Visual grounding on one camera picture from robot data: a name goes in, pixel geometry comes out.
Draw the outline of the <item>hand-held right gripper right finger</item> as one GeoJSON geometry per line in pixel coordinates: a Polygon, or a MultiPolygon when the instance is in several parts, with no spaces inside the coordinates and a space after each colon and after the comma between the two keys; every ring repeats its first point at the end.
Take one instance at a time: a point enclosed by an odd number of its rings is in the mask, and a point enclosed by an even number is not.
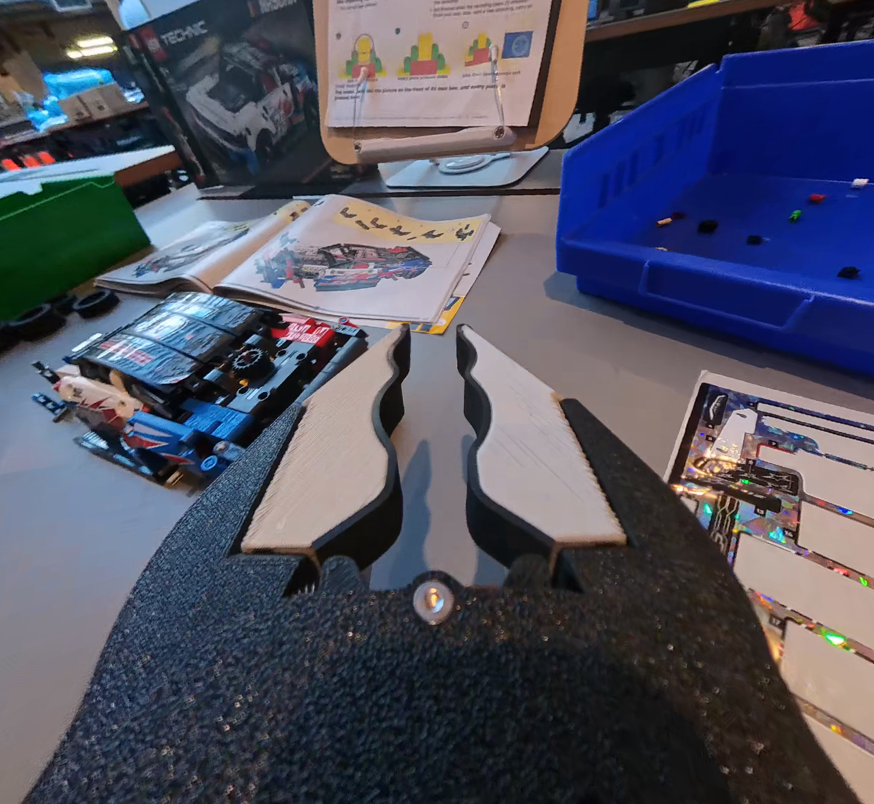
{"type": "Polygon", "coordinates": [[[505,568],[536,556],[628,543],[563,399],[471,326],[456,330],[463,411],[475,439],[467,458],[466,522],[505,568]]]}

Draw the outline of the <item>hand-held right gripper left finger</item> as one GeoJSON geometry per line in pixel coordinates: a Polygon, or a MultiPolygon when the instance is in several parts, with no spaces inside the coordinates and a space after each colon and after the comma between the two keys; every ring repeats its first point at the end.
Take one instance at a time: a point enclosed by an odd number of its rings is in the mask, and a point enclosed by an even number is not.
{"type": "Polygon", "coordinates": [[[405,414],[407,324],[303,403],[240,538],[246,558],[345,557],[364,571],[399,537],[403,496],[392,433],[405,414]]]}

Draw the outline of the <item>toy brick race car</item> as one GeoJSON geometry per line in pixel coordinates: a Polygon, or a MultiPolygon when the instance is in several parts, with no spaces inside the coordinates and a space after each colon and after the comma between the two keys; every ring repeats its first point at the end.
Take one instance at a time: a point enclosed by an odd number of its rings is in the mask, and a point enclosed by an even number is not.
{"type": "Polygon", "coordinates": [[[77,419],[74,441],[102,460],[161,486],[185,475],[207,484],[366,349],[344,319],[174,294],[58,369],[35,362],[53,395],[31,399],[54,422],[77,419]]]}

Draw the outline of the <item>green plastic bin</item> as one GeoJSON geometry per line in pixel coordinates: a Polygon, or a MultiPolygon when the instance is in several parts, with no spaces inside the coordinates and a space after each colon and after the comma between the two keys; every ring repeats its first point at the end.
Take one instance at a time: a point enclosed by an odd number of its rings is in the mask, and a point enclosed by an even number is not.
{"type": "Polygon", "coordinates": [[[1,318],[82,285],[149,244],[112,174],[10,192],[1,199],[1,318]]]}

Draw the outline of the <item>grey desk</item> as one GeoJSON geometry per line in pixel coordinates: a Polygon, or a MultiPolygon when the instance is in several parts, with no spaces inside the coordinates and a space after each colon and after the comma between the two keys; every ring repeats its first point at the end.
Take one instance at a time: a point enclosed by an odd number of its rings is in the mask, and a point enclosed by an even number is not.
{"type": "MultiPolygon", "coordinates": [[[[580,400],[664,474],[700,373],[872,413],[872,380],[580,294],[556,270],[557,196],[388,198],[421,220],[491,214],[497,246],[442,335],[415,333],[394,434],[405,512],[372,569],[393,589],[429,569],[465,585],[503,570],[475,548],[464,514],[462,378],[454,330],[469,324],[566,397],[580,400]]],[[[73,420],[53,423],[30,396],[50,388],[32,363],[58,367],[72,347],[148,309],[126,297],[110,314],[70,316],[47,339],[2,355],[1,795],[20,802],[59,743],[108,633],[147,561],[196,493],[129,474],[80,449],[73,420]]]]}

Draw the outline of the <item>yellow blue leaflet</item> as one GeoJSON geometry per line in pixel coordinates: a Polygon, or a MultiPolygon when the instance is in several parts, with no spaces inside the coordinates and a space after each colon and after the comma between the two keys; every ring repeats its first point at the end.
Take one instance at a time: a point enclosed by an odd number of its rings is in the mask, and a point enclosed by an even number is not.
{"type": "Polygon", "coordinates": [[[431,323],[410,323],[410,331],[427,335],[442,335],[452,323],[465,298],[464,295],[450,296],[436,320],[431,323]]]}

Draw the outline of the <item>open instruction booklet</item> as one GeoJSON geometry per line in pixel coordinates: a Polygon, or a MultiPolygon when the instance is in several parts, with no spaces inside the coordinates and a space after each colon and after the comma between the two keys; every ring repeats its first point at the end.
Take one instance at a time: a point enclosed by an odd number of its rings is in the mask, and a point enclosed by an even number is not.
{"type": "Polygon", "coordinates": [[[94,281],[144,296],[212,294],[316,318],[431,323],[466,296],[501,230],[488,214],[419,220],[344,195],[209,221],[94,281]]]}

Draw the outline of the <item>holographic sticker sheet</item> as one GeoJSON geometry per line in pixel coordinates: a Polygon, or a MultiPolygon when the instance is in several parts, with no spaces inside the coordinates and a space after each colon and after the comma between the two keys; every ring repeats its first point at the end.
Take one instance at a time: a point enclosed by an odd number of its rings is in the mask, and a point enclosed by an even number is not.
{"type": "Polygon", "coordinates": [[[703,372],[664,478],[746,591],[809,730],[872,802],[872,413],[703,372]]]}

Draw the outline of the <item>scattered small brick pieces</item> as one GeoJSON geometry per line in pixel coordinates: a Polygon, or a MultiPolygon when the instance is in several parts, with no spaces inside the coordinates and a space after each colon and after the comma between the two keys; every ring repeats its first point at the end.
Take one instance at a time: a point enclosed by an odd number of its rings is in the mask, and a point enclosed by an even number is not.
{"type": "Polygon", "coordinates": [[[656,211],[644,242],[828,283],[872,286],[872,182],[713,174],[656,211]]]}

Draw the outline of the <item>blue plastic bin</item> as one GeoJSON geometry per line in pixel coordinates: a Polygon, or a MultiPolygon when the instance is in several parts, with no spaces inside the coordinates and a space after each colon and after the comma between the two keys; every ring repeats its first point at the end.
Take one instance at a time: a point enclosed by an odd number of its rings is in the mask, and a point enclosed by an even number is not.
{"type": "Polygon", "coordinates": [[[872,376],[873,258],[869,287],[644,242],[713,174],[872,182],[872,40],[726,56],[641,105],[564,155],[556,235],[584,293],[872,376]]]}

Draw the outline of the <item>black toy kit box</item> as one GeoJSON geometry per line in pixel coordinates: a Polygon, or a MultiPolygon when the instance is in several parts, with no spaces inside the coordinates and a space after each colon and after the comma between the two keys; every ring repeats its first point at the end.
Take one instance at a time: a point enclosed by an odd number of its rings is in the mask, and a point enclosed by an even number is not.
{"type": "Polygon", "coordinates": [[[122,50],[199,189],[321,195],[358,177],[322,143],[313,0],[198,0],[122,50]]]}

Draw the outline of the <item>wooden document stand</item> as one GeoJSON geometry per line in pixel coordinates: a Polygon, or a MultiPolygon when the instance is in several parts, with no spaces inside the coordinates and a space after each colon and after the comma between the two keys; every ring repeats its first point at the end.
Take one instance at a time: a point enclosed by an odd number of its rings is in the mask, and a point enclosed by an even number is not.
{"type": "Polygon", "coordinates": [[[327,42],[330,0],[313,0],[322,142],[345,165],[469,154],[525,152],[550,143],[574,111],[580,83],[589,0],[553,0],[538,88],[527,125],[427,128],[331,128],[327,42]]]}

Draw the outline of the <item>printed instruction sheet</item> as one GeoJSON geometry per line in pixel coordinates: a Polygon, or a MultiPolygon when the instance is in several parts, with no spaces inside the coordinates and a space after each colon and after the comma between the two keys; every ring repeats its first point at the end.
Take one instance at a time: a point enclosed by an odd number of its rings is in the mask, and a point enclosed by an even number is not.
{"type": "Polygon", "coordinates": [[[330,0],[331,128],[527,125],[553,0],[330,0]]]}

